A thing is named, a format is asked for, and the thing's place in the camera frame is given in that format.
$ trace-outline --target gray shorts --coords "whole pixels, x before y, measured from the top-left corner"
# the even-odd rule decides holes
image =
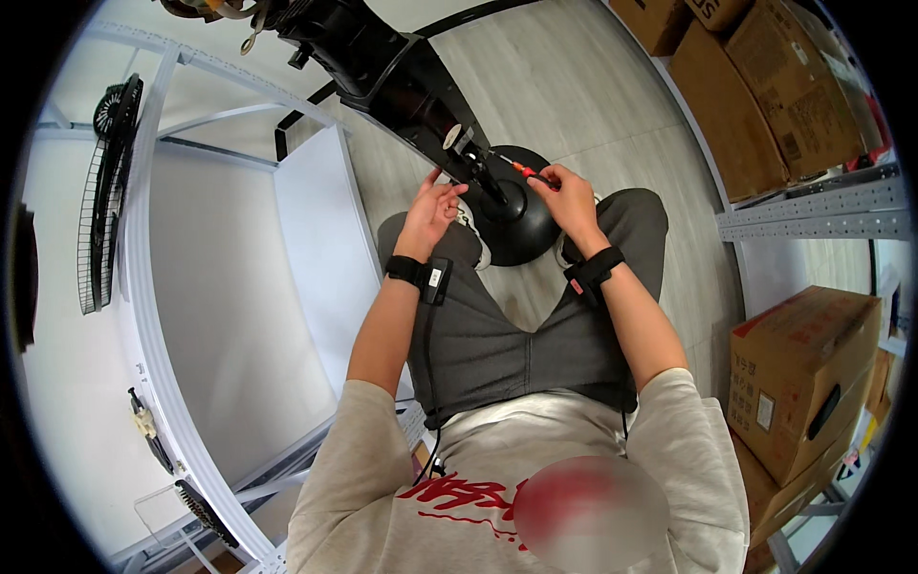
[[[624,189],[597,205],[599,228],[624,253],[628,266],[654,299],[663,285],[663,253],[669,229],[666,211],[654,192]],[[383,266],[405,223],[398,213],[379,227]],[[565,239],[565,255],[582,259]],[[457,412],[552,388],[568,388],[616,411],[633,412],[637,393],[628,364],[605,309],[592,309],[569,285],[536,332],[522,331],[504,316],[482,284],[475,264],[481,243],[459,223],[447,229],[433,256],[453,260],[446,300],[431,326],[430,355],[439,414],[434,418],[431,375],[424,360],[424,326],[431,312],[419,304],[408,366],[415,399],[435,429]]]

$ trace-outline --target hand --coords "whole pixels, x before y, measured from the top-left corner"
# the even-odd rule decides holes
[[[433,247],[456,219],[459,213],[460,194],[468,190],[466,184],[440,184],[435,186],[442,170],[438,167],[430,172],[420,184],[418,196],[414,198],[411,209],[405,217],[405,226],[398,235],[393,255],[406,255],[421,263],[433,253]]]
[[[539,194],[554,221],[567,233],[583,256],[589,259],[609,247],[609,239],[599,229],[596,221],[596,203],[593,200],[593,186],[589,181],[559,163],[549,165],[539,175],[553,183],[560,183],[560,190],[552,191],[534,177],[527,177],[526,183]]]

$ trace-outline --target person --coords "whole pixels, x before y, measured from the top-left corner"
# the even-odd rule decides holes
[[[418,288],[384,278],[290,520],[288,570],[558,572],[518,538],[515,493],[554,462],[608,456],[640,467],[669,505],[661,545],[629,571],[741,571],[749,519],[726,422],[716,399],[699,396],[657,304],[668,230],[660,198],[625,189],[596,204],[591,184],[558,164],[542,170],[558,192],[527,180],[565,233],[562,261],[611,245],[625,260],[600,285],[605,308],[568,285],[530,333],[478,277],[474,223],[455,221],[467,186],[435,185],[439,174],[383,223],[378,247],[383,266],[390,255],[452,259],[446,299],[427,329],[433,307],[419,305]],[[445,472],[416,486],[394,404],[406,360],[426,424],[441,433]]]

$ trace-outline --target sneaker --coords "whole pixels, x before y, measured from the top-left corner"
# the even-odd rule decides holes
[[[593,203],[595,205],[599,205],[601,200],[602,199],[598,195],[593,194]],[[558,249],[554,252],[554,260],[558,262],[558,265],[560,265],[562,269],[567,269],[575,263],[573,261],[568,261],[567,257],[565,257],[564,249],[566,238],[567,234],[561,231],[561,236],[558,238]]]
[[[481,257],[478,259],[478,263],[475,265],[476,271],[481,271],[486,267],[491,265],[491,250],[487,248],[487,244],[481,241],[481,234],[478,233],[478,228],[475,226],[475,218],[472,216],[472,210],[468,207],[468,204],[465,203],[461,197],[459,197],[459,214],[456,215],[456,223],[460,225],[465,225],[468,229],[472,230],[475,236],[478,238],[478,241],[481,242]]]

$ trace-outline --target screwdriver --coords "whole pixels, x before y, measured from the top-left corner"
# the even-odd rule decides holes
[[[523,165],[523,164],[520,163],[520,162],[514,162],[514,161],[511,160],[509,157],[505,157],[505,156],[503,156],[503,155],[500,155],[499,153],[495,153],[495,155],[497,155],[497,157],[499,157],[499,158],[502,159],[503,161],[505,161],[505,162],[509,163],[510,165],[512,165],[512,166],[513,166],[513,169],[515,169],[516,171],[520,172],[520,173],[522,174],[523,177],[534,177],[534,178],[538,179],[539,181],[541,181],[542,183],[546,184],[546,185],[548,186],[548,188],[551,189],[552,191],[555,191],[555,192],[561,191],[561,189],[560,189],[560,187],[558,186],[558,184],[555,184],[555,183],[552,183],[552,182],[548,181],[548,178],[542,177],[541,175],[539,175],[538,172],[536,172],[535,170],[533,170],[531,167],[526,167],[525,165]]]

